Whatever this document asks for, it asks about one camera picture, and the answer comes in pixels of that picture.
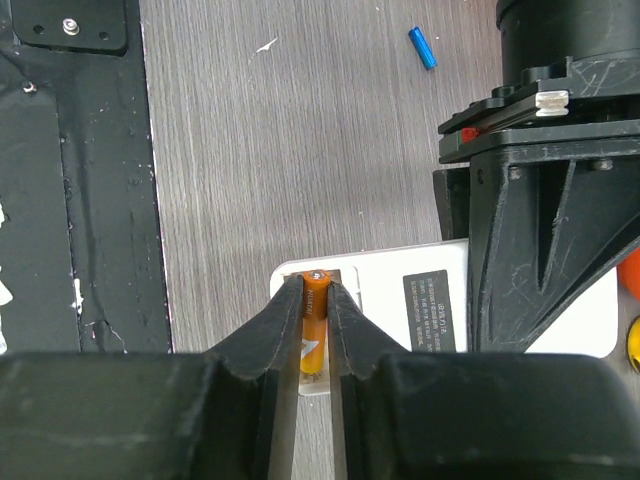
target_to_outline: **small blue object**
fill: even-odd
[[[414,27],[409,30],[409,38],[413,42],[413,46],[416,47],[416,51],[418,52],[418,55],[420,55],[420,59],[422,60],[424,67],[427,70],[431,70],[436,67],[438,62],[436,62],[436,57],[433,55],[427,40],[424,38],[424,35],[422,35],[420,27]]]

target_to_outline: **label sticker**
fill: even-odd
[[[455,352],[447,271],[407,275],[403,281],[411,350]]]

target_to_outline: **orange round object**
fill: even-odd
[[[300,370],[313,375],[324,366],[324,344],[327,336],[327,299],[331,274],[324,270],[305,272],[302,313],[302,350]]]
[[[618,266],[620,283],[640,301],[640,249],[629,255]]]

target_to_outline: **orange ball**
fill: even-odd
[[[640,249],[629,255],[618,266],[620,283],[640,301]]]

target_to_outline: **tabletop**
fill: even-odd
[[[495,3],[141,2],[178,351],[255,315],[282,262],[440,239],[437,125],[500,85]],[[620,344],[634,314],[622,294]],[[639,398],[624,348],[609,362]],[[301,397],[293,478],[331,458],[329,398]]]

